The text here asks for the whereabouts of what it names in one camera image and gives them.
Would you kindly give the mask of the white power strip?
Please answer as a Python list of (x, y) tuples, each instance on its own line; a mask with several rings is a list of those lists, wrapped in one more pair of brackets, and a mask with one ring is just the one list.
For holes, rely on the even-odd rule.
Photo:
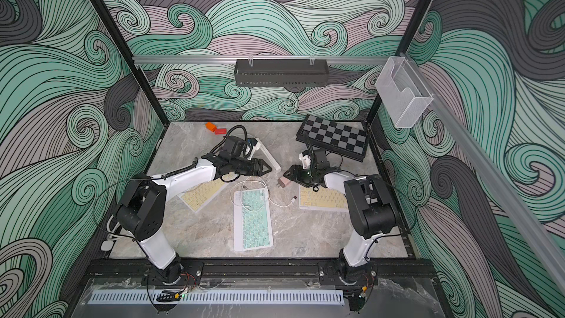
[(266, 146), (262, 143), (260, 138), (255, 137), (256, 145), (254, 145), (252, 150), (252, 156), (255, 155), (256, 152), (262, 153), (267, 160), (269, 166), (271, 166), (276, 172), (280, 172), (282, 170), (279, 163), (275, 160), (269, 150), (267, 150)]

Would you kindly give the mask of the yellow wireless keyboard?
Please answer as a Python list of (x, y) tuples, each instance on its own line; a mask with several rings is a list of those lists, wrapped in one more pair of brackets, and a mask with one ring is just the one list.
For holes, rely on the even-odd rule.
[(348, 212), (346, 197), (335, 190), (299, 187), (299, 206), (301, 209), (314, 211)]
[(221, 180), (203, 183), (180, 195), (180, 199), (193, 213), (198, 213), (213, 200), (226, 185), (227, 184)]

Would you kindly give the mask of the pink charger with black cable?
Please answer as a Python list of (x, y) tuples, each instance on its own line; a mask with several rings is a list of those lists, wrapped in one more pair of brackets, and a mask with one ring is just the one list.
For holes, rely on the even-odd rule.
[(287, 186), (289, 186), (291, 184), (291, 181), (288, 178), (281, 177), (277, 180), (277, 184), (281, 188), (286, 188)]

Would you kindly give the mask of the green wireless keyboard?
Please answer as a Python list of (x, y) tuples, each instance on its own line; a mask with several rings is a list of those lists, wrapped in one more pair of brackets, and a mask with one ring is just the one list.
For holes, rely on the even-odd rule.
[(235, 252), (273, 246), (271, 214), (266, 188), (237, 191), (233, 203)]

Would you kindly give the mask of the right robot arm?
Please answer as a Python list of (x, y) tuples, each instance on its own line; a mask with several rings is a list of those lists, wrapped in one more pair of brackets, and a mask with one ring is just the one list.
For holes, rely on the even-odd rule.
[(356, 175), (331, 166), (324, 150), (304, 151), (300, 163), (283, 176), (314, 191), (325, 188), (345, 196), (353, 233), (339, 253), (337, 270), (345, 281), (353, 281), (363, 269), (369, 271), (372, 247), (397, 227), (398, 211), (387, 182), (378, 174)]

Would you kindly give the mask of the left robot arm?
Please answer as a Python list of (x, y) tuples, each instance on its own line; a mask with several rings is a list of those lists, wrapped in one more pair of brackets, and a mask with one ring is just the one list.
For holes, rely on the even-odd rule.
[(131, 232), (153, 268), (164, 277), (163, 280), (172, 283), (181, 275), (182, 264), (162, 231), (166, 203), (185, 190), (230, 173), (261, 177), (271, 171), (272, 167), (259, 158), (248, 160), (208, 154), (196, 158), (190, 166), (155, 178), (140, 174), (129, 180), (115, 217), (123, 229)]

